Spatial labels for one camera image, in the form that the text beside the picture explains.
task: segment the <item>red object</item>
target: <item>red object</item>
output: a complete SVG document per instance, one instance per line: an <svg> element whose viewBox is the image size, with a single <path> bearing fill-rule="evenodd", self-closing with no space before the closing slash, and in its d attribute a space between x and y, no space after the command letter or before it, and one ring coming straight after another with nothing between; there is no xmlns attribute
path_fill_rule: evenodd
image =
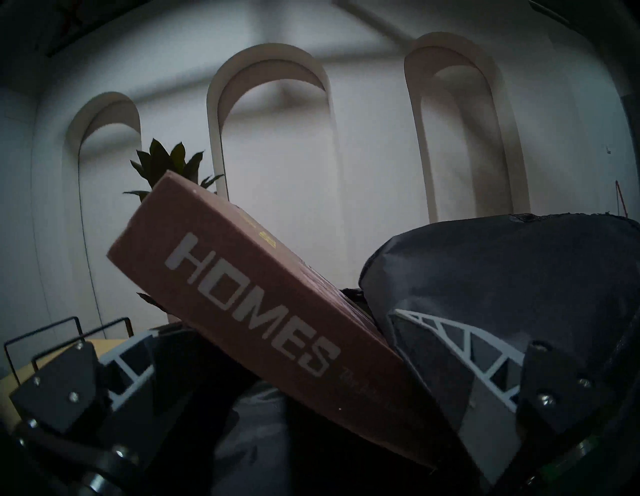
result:
<svg viewBox="0 0 640 496"><path fill-rule="evenodd" d="M369 317L222 197L167 172L108 257L167 312L336 424L431 467L466 456Z"/></svg>

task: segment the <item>wooden surface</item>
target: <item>wooden surface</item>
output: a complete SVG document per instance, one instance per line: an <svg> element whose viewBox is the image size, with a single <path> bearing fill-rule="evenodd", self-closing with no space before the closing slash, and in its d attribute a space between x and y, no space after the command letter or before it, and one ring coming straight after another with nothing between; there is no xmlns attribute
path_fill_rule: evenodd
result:
<svg viewBox="0 0 640 496"><path fill-rule="evenodd" d="M120 343L125 342L125 339L87 339L88 342L93 344L95 348L95 353L100 358L101 355L109 351L110 349L115 348ZM38 367L42 368L45 364L49 363L51 360L56 358L60 353L62 353L66 348L59 349L50 355L47 355L41 358L38 361ZM33 367L31 364L25 365L20 369L16 370L18 374L18 379L20 379L20 383L24 383L33 375ZM9 395L18 387L18 384L13 377L13 374L9 374L4 379L0 380L0 417L2 418L6 428L8 431L12 431L18 422L20 422L20 416L18 412L15 411L13 407L13 403L11 403L11 399Z"/></svg>

